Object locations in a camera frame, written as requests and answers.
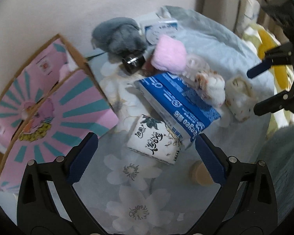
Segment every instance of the screw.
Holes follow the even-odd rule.
[[[262,167],[265,167],[266,166],[266,163],[263,160],[260,160],[258,163]]]
[[[236,163],[236,162],[237,162],[237,159],[236,159],[236,157],[234,157],[234,156],[230,156],[230,157],[229,157],[229,161],[230,161],[231,163]]]
[[[64,160],[64,156],[58,156],[57,158],[56,158],[56,161],[58,162],[58,163],[60,163],[60,162],[63,162],[63,160]]]
[[[28,166],[32,166],[34,163],[35,163],[35,160],[29,160],[28,163],[27,163],[27,165]]]

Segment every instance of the black cylindrical container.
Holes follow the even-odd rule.
[[[145,63],[143,53],[139,50],[134,51],[132,54],[127,55],[122,59],[123,65],[126,71],[130,74],[134,74],[141,69]]]

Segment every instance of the pink towel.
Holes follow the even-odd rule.
[[[186,49],[181,41],[161,35],[151,64],[158,70],[181,74],[186,68]]]

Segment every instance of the flower print center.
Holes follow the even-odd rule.
[[[148,215],[149,212],[146,205],[137,205],[135,208],[129,209],[129,216],[132,217],[134,220],[147,219]]]
[[[123,172],[127,174],[127,177],[129,177],[131,180],[135,180],[135,177],[137,176],[138,172],[138,166],[135,166],[134,164],[130,164],[129,166],[124,166]]]

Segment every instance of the blue package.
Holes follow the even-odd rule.
[[[176,75],[163,73],[134,84],[185,146],[220,118],[212,106]]]

